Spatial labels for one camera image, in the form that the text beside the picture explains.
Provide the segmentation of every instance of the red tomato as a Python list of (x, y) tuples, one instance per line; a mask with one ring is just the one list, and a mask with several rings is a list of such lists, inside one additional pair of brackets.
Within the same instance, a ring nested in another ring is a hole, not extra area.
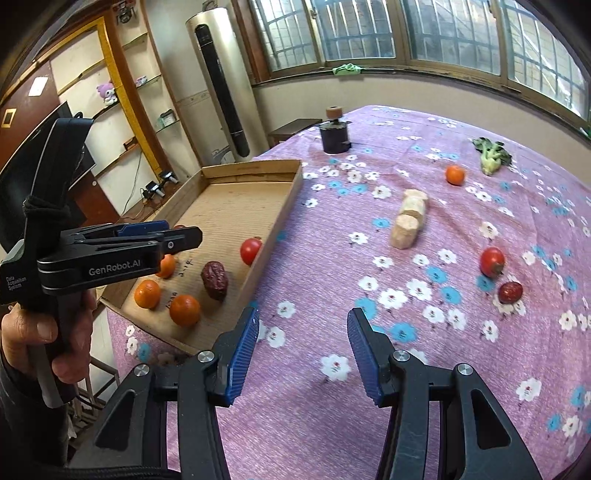
[(250, 267), (255, 261), (256, 254), (261, 247), (261, 237), (255, 236), (244, 240), (244, 243), (240, 246), (240, 257), (242, 261)]
[(505, 268), (505, 256), (497, 247), (489, 247), (480, 256), (480, 271), (489, 278), (497, 278)]

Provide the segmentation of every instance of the cable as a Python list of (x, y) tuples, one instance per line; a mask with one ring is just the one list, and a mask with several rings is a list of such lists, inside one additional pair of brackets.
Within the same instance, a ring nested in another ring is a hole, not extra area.
[(131, 187), (131, 193), (129, 194), (129, 198), (127, 199), (127, 202), (125, 202), (125, 206), (123, 207), (123, 213), (125, 213), (127, 211), (127, 204), (131, 200), (131, 197), (134, 195), (135, 185), (138, 181), (139, 166), (142, 163), (142, 155), (143, 154), (144, 154), (144, 152), (142, 152), (142, 151), (139, 152), (138, 168), (135, 170), (134, 186)]

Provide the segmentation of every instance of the metal screw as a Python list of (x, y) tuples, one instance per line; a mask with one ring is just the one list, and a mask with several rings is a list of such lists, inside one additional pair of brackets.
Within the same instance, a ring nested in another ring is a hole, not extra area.
[(396, 350), (392, 355), (394, 359), (398, 360), (399, 362), (408, 362), (410, 359), (410, 353), (408, 353), (406, 350)]
[(197, 360), (201, 363), (206, 364), (207, 362), (211, 362), (216, 357), (215, 353), (210, 350), (204, 350), (203, 352), (199, 352), (197, 354)]
[(148, 373), (150, 373), (150, 367), (146, 364), (141, 364), (134, 368), (134, 375), (136, 377), (143, 377), (144, 375), (148, 375)]
[(474, 369), (468, 364), (459, 364), (457, 366), (457, 371), (459, 371), (462, 375), (472, 375)]

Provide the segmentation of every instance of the blue gripper pad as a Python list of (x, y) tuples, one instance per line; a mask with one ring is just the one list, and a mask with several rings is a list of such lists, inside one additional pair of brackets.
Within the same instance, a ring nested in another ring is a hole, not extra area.
[(146, 235), (147, 233), (152, 232), (159, 232), (162, 230), (168, 230), (170, 227), (166, 220), (155, 220), (153, 222), (140, 222), (140, 223), (130, 223), (129, 225), (125, 225), (119, 232), (117, 236), (138, 236), (138, 235)]
[(347, 335), (361, 374), (367, 396), (378, 407), (385, 407), (393, 393), (388, 357), (394, 347), (387, 335), (375, 332), (363, 310), (352, 309), (347, 315)]
[(244, 309), (236, 328), (228, 332), (233, 337), (229, 338), (230, 342), (228, 342), (228, 346), (233, 344), (232, 347), (234, 350), (233, 355), (228, 361), (226, 388), (223, 393), (224, 402), (227, 405), (232, 405), (234, 400), (242, 393), (242, 387), (251, 363), (258, 332), (258, 310), (251, 307)]

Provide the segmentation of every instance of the shelf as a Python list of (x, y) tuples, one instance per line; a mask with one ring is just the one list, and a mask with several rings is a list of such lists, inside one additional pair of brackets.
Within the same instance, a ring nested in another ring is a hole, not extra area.
[(167, 125), (166, 127), (162, 127), (160, 130), (156, 130), (156, 133), (158, 133), (158, 132), (161, 132), (162, 130), (166, 130), (168, 127), (171, 127), (171, 126), (173, 126), (174, 124), (177, 124), (177, 123), (179, 123), (179, 122), (180, 122), (180, 120), (179, 120), (179, 119), (178, 119), (178, 120), (175, 120), (175, 121), (174, 121), (174, 122), (172, 122), (170, 125)]
[(102, 176), (104, 176), (106, 173), (108, 173), (111, 170), (113, 170), (113, 168), (115, 168), (119, 163), (121, 163), (125, 159), (125, 157), (127, 157), (127, 155), (130, 152), (133, 152), (134, 150), (136, 150), (138, 148), (139, 148), (139, 144), (135, 144), (133, 147), (130, 147), (129, 149), (125, 150), (121, 155), (119, 155), (119, 157), (117, 157), (116, 159), (114, 159), (111, 163), (109, 163), (100, 172), (98, 172), (97, 174), (95, 174), (95, 178), (96, 179), (99, 179)]
[[(150, 78), (150, 80), (148, 80), (146, 83), (144, 83), (143, 85), (140, 85), (139, 87), (136, 87), (137, 90), (140, 90), (140, 88), (145, 87), (146, 85), (149, 85), (150, 83), (155, 83), (160, 77), (162, 76), (161, 73), (159, 73), (158, 75), (156, 75), (156, 77)], [(102, 110), (99, 110), (98, 113), (96, 113), (92, 119), (96, 120), (98, 119), (98, 117), (100, 117), (103, 113), (107, 113), (109, 110), (111, 110), (112, 108), (116, 107), (119, 105), (119, 101), (117, 101), (117, 103), (114, 103), (113, 105), (109, 105), (106, 106), (105, 108), (103, 108)]]
[[(138, 35), (133, 40), (131, 40), (130, 42), (128, 42), (125, 45), (123, 45), (123, 49), (124, 50), (129, 50), (131, 47), (135, 47), (136, 45), (141, 44), (142, 43), (142, 40), (145, 37), (147, 37), (147, 36), (148, 36), (148, 32), (144, 32), (141, 35)], [(57, 91), (58, 96), (61, 95), (62, 93), (64, 93), (67, 89), (72, 88), (76, 83), (78, 83), (83, 78), (85, 78), (88, 75), (90, 75), (91, 73), (93, 73), (95, 70), (98, 70), (98, 69), (100, 69), (100, 68), (102, 68), (104, 66), (105, 66), (105, 59), (101, 59), (101, 60), (97, 61), (96, 63), (93, 63), (90, 67), (88, 67), (81, 74), (79, 74), (78, 77), (76, 77), (70, 83), (68, 83), (68, 84), (64, 85), (62, 88), (60, 88)]]

